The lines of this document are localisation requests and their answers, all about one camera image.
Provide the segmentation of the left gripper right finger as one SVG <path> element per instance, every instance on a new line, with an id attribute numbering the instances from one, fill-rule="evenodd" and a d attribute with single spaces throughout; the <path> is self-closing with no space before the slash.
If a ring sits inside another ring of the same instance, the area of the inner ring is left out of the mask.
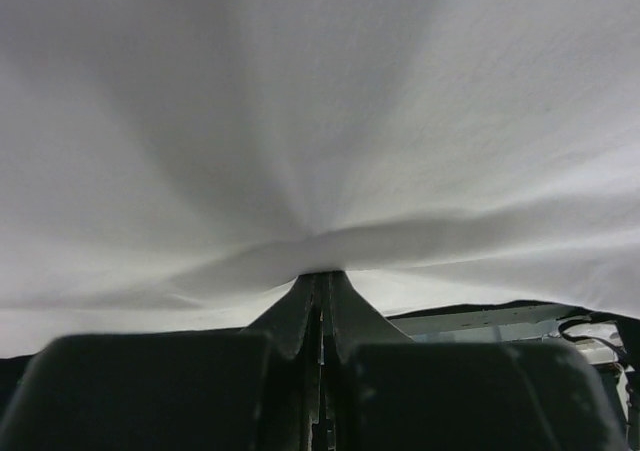
<path id="1" fill-rule="evenodd" d="M 322 277 L 340 450 L 623 450 L 597 372 L 552 340 L 419 343 Z"/>

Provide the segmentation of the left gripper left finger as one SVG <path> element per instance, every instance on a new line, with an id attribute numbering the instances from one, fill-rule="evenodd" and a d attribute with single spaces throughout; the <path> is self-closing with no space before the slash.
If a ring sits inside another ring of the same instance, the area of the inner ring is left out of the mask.
<path id="1" fill-rule="evenodd" d="M 240 331 L 59 338 L 28 365 L 5 450 L 307 450 L 314 279 Z"/>

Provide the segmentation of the white t shirt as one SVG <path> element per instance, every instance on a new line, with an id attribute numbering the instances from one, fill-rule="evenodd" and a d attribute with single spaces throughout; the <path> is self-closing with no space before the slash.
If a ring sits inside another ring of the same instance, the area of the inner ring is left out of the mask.
<path id="1" fill-rule="evenodd" d="M 639 313 L 639 0 L 1 0 L 1 353 L 381 312 Z"/>

